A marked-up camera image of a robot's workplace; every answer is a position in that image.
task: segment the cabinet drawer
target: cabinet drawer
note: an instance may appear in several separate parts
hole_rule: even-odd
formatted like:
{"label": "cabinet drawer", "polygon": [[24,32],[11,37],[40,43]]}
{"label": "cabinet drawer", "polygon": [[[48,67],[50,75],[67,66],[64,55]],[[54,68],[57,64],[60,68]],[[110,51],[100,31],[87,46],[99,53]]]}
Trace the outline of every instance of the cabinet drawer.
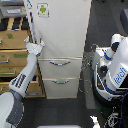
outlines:
{"label": "cabinet drawer", "polygon": [[77,98],[79,79],[44,79],[47,99]]}
{"label": "cabinet drawer", "polygon": [[24,67],[0,67],[0,77],[15,77],[24,69]]}
{"label": "cabinet drawer", "polygon": [[[0,94],[9,91],[10,82],[0,82]],[[36,81],[31,81],[26,96],[41,95],[41,87],[39,85],[39,78],[37,77]]]}
{"label": "cabinet drawer", "polygon": [[0,67],[1,66],[26,66],[27,50],[1,50],[0,51]]}
{"label": "cabinet drawer", "polygon": [[24,39],[28,37],[27,31],[0,31],[0,49],[23,49],[26,48]]}
{"label": "cabinet drawer", "polygon": [[39,61],[42,78],[79,77],[82,59]]}

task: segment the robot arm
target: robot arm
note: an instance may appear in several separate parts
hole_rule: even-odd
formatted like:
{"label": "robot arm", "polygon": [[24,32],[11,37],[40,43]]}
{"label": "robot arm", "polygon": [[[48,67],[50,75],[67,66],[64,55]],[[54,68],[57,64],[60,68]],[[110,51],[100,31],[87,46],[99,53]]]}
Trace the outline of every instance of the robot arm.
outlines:
{"label": "robot arm", "polygon": [[0,128],[16,128],[22,119],[24,107],[21,102],[25,97],[27,88],[35,75],[37,68],[37,57],[43,46],[29,43],[29,38],[25,40],[28,52],[27,66],[21,73],[11,80],[9,84],[10,92],[0,95]]}
{"label": "robot arm", "polygon": [[18,93],[20,96],[25,97],[29,83],[32,81],[32,78],[35,75],[37,68],[36,55],[30,54],[27,58],[27,61],[27,66],[21,71],[21,73],[16,78],[11,80],[9,84],[9,89],[13,90],[13,92],[16,92],[14,93],[14,95],[17,95]]}

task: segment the gray floor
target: gray floor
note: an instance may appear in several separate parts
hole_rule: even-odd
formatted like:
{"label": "gray floor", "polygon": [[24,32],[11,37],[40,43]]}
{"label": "gray floor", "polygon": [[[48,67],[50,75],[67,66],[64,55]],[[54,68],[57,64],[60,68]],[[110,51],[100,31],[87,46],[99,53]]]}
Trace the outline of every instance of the gray floor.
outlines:
{"label": "gray floor", "polygon": [[97,116],[103,128],[105,118],[101,115],[101,105],[96,101],[91,89],[90,66],[86,62],[92,56],[91,46],[110,46],[111,36],[120,33],[126,36],[120,23],[120,12],[128,8],[128,1],[92,0],[91,15],[85,45],[85,57],[81,72],[80,90],[77,99],[47,100],[45,98],[24,99],[24,117],[18,128],[36,128],[40,125],[79,125],[92,128],[91,115]]}

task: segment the metal handle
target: metal handle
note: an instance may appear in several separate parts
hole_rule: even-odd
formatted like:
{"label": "metal handle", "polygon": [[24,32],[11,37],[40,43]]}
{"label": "metal handle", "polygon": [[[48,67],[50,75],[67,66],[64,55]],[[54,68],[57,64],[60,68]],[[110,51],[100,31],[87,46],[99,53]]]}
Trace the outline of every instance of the metal handle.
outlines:
{"label": "metal handle", "polygon": [[0,61],[0,64],[8,63],[8,62],[9,62],[9,59],[7,59],[7,61]]}
{"label": "metal handle", "polygon": [[56,84],[66,84],[69,82],[69,80],[65,80],[65,81],[55,81],[53,80],[52,82],[56,83]]}
{"label": "metal handle", "polygon": [[50,61],[49,63],[54,64],[54,65],[57,65],[57,66],[63,66],[63,65],[69,64],[71,62],[70,61],[66,61],[64,63],[59,64],[59,63],[56,63],[55,61]]}
{"label": "metal handle", "polygon": [[8,92],[8,91],[4,91],[3,88],[4,88],[4,86],[2,86],[1,89],[0,89],[0,92],[1,92],[1,93],[2,93],[2,92]]}
{"label": "metal handle", "polygon": [[16,71],[14,72],[7,72],[7,73],[0,73],[0,75],[15,75]]}

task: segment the blue label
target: blue label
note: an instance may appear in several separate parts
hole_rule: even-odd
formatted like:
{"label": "blue label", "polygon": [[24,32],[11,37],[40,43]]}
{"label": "blue label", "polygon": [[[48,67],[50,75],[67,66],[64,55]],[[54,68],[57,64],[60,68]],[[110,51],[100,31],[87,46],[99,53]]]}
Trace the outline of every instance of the blue label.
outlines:
{"label": "blue label", "polygon": [[125,77],[126,70],[124,68],[120,68],[120,72],[117,74],[117,77],[114,78],[114,81],[119,85],[122,79]]}

